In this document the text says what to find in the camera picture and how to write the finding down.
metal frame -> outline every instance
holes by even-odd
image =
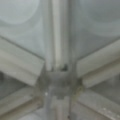
[[[61,71],[70,64],[69,0],[42,0],[46,41],[46,70]],[[77,77],[86,88],[119,74],[120,40],[77,61]],[[0,38],[0,71],[35,86],[44,68],[44,60]],[[42,105],[40,95],[34,96],[31,87],[23,88],[0,101],[0,120],[16,120]],[[63,119],[58,104],[58,119]],[[81,94],[73,112],[83,118],[98,120],[120,119],[120,106],[92,91]]]

metal bar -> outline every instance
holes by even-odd
[[[86,90],[78,101],[110,120],[120,120],[120,106],[93,91]]]
[[[40,76],[44,61],[39,57],[0,38],[0,71],[17,80],[34,86]]]
[[[0,116],[0,120],[17,120],[36,109],[42,106],[42,102],[40,98],[32,99],[31,101],[21,105],[20,107]]]
[[[89,72],[95,71],[118,58],[120,58],[120,40],[117,40],[99,51],[79,60],[77,63],[78,77],[80,78]]]
[[[79,102],[75,103],[72,112],[79,120],[110,120]]]
[[[90,88],[118,74],[120,74],[120,59],[83,76],[82,82],[86,88]]]
[[[33,88],[25,87],[0,100],[0,116],[33,99]]]
[[[68,3],[68,0],[43,0],[48,71],[61,70],[69,64]]]

